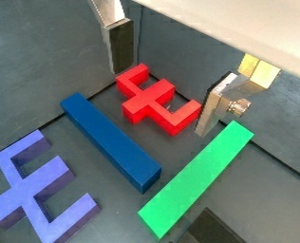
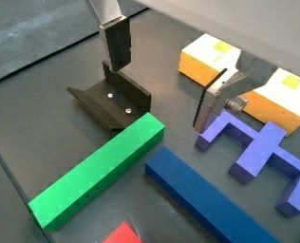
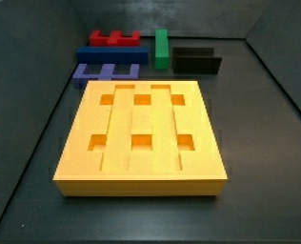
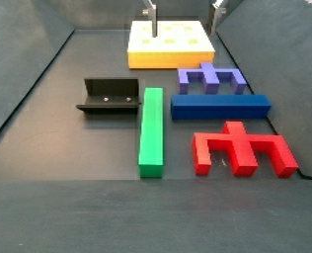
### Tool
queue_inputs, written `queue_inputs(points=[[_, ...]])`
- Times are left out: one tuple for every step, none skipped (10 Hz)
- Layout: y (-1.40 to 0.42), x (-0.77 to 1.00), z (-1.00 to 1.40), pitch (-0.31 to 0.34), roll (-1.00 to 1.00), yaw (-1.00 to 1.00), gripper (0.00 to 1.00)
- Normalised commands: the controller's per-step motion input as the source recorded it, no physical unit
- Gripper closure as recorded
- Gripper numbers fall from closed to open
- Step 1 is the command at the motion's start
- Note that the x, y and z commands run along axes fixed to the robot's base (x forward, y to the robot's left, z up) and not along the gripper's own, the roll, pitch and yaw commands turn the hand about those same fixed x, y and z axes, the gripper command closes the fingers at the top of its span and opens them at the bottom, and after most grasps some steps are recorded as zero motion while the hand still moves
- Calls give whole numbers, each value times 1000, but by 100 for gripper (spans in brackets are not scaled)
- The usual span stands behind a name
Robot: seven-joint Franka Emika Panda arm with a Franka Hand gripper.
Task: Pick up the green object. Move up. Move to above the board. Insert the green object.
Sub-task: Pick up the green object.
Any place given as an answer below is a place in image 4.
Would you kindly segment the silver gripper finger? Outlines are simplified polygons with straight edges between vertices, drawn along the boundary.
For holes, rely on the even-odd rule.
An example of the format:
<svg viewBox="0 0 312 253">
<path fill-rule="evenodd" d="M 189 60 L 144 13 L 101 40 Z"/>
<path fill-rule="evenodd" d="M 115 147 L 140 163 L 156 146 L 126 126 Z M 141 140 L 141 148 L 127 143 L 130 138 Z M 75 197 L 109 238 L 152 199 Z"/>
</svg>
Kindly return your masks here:
<svg viewBox="0 0 312 253">
<path fill-rule="evenodd" d="M 153 25 L 153 37 L 157 37 L 157 5 L 153 0 L 144 0 L 146 8 L 144 9 L 144 15 L 149 17 Z"/>
<path fill-rule="evenodd" d="M 228 0 L 216 0 L 216 2 L 210 5 L 210 9 L 212 9 L 210 34 L 214 34 L 218 21 L 221 17 L 226 14 L 226 4 L 228 4 Z"/>
</svg>

